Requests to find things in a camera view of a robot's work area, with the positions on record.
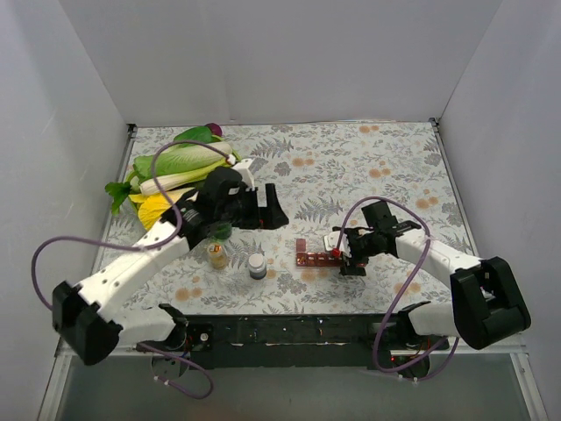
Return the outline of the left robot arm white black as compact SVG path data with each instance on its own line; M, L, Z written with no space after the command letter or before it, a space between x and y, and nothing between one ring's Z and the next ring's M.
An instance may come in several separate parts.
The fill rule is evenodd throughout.
M213 170L200 189L184 193L147 233L108 266L75 285L62 282L52 294L54 330L87 366L119 345L143 341L180 349L188 321L169 304L127 310L125 302L161 269L206 240L219 225L242 230L276 230L288 224L274 184L265 186L265 205L246 168Z

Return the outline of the red weekly pill organizer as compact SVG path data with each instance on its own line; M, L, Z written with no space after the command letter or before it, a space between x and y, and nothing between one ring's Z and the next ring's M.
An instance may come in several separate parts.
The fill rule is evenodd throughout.
M346 258L336 258L326 251L309 251L306 239L295 241L295 264L299 268L341 268Z

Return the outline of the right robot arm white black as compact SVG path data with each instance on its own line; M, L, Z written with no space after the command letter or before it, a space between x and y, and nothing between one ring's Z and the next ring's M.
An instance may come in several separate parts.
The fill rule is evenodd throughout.
M325 235L325 250L342 259L342 275L363 276L373 256L389 254L413 264L451 292L448 303L421 303L402 310L396 327L406 348L429 335L452 336L480 350L531 326L531 316L509 264L501 257L482 259L433 239L419 218L399 221L388 202L362 208L364 228L336 226Z

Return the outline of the clear bottle of yellow capsules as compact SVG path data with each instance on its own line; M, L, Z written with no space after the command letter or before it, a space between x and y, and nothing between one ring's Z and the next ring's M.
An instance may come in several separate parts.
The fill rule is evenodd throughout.
M228 256L224 247L217 242L212 242L207 245L207 256L209 264L217 270L224 269L228 265Z

